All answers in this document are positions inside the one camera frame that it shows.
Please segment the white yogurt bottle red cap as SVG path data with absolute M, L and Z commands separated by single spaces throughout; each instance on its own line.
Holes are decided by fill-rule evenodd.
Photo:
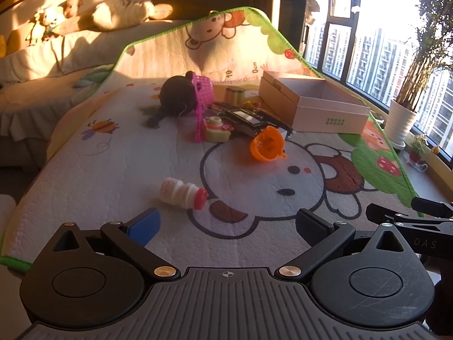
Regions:
M 162 182 L 159 190 L 159 198 L 162 202 L 185 210 L 202 210 L 207 197 L 208 193 L 204 188 L 171 177 Z

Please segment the orange plastic toy cup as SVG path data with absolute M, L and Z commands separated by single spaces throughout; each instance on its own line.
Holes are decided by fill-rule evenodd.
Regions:
M 252 157 L 259 162 L 272 162 L 277 159 L 286 159 L 284 151 L 285 138 L 273 126 L 266 127 L 249 144 Z

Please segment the yellow Hello Kitty toy camera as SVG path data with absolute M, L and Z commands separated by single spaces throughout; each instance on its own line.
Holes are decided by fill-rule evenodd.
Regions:
M 203 139 L 210 143 L 225 143 L 230 139 L 233 126 L 223 122 L 218 116 L 211 116 L 204 119 Z

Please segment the white battery charger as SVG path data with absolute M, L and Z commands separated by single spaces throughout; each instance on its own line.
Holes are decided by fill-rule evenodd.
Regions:
M 252 138 L 262 133 L 267 127 L 276 128 L 284 139 L 292 137 L 293 129 L 261 109 L 235 107 L 222 102 L 213 102 L 209 109 L 223 120 L 228 120 L 234 131 L 244 133 Z

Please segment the black plush toy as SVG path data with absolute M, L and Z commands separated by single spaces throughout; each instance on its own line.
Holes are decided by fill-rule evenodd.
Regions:
M 194 73 L 168 78 L 161 87 L 159 94 L 160 107 L 147 120 L 149 128 L 157 129 L 166 117 L 180 117 L 196 110 L 198 101 L 193 84 Z

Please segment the pink plastic toy strainer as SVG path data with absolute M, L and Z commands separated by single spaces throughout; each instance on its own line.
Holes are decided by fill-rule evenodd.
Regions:
M 201 75 L 192 74 L 192 84 L 196 95 L 196 133 L 195 141 L 202 142 L 202 128 L 204 124 L 204 110 L 214 102 L 212 81 Z

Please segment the small potted plant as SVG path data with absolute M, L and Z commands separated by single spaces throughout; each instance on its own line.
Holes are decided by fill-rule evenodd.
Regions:
M 428 170 L 428 164 L 424 161 L 424 156 L 427 153 L 426 135 L 415 135 L 409 146 L 410 150 L 407 156 L 406 163 L 417 171 L 424 173 Z

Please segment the cartoon bear play mat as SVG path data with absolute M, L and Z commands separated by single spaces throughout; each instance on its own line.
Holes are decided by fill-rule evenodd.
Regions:
M 286 159 L 259 162 L 251 139 L 196 142 L 196 115 L 169 117 L 153 129 L 164 81 L 194 71 L 222 89 L 238 84 L 252 99 L 265 71 L 317 78 L 317 73 L 254 8 L 233 10 L 233 24 L 201 44 L 211 17 L 135 41 L 108 77 L 58 123 L 47 160 L 2 229 L 1 263 L 28 270 L 62 223 L 95 230 L 154 207 L 161 228 L 150 249 L 180 269 L 189 265 L 278 267 L 306 243 L 295 229 L 305 208 L 360 230 L 373 224 L 376 203 L 410 214 L 415 191 L 374 118 L 363 134 L 300 133 L 285 143 Z M 159 198 L 168 178 L 204 188 L 202 210 Z

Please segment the pink cardboard storage box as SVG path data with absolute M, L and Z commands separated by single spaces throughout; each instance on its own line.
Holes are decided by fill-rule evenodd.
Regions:
M 297 132 L 361 134 L 369 107 L 325 79 L 265 71 L 259 96 Z

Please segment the beige sofa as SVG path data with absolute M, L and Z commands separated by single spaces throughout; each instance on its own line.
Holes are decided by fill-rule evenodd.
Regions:
M 79 88 L 77 81 L 93 68 L 116 63 L 128 44 L 181 24 L 163 20 L 117 31 L 78 31 L 2 58 L 1 165 L 41 167 L 57 123 L 94 89 Z

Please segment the large potted palm plant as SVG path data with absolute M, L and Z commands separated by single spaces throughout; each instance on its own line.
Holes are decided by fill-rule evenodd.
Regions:
M 403 148 L 416 118 L 416 108 L 436 69 L 452 70 L 452 0 L 418 0 L 418 46 L 396 99 L 392 100 L 385 136 Z

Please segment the white bolster pillow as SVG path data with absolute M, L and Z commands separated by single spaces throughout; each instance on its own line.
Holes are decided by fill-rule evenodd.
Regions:
M 155 5 L 151 0 L 106 0 L 96 6 L 92 20 L 101 31 L 114 31 L 149 20 L 164 20 L 173 11 L 172 5 Z

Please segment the white plush toy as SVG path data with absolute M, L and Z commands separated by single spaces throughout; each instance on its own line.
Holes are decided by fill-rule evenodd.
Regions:
M 52 36 L 54 28 L 78 14 L 83 0 L 67 0 L 60 5 L 39 8 L 31 20 L 31 27 L 25 38 L 29 45 L 38 44 Z

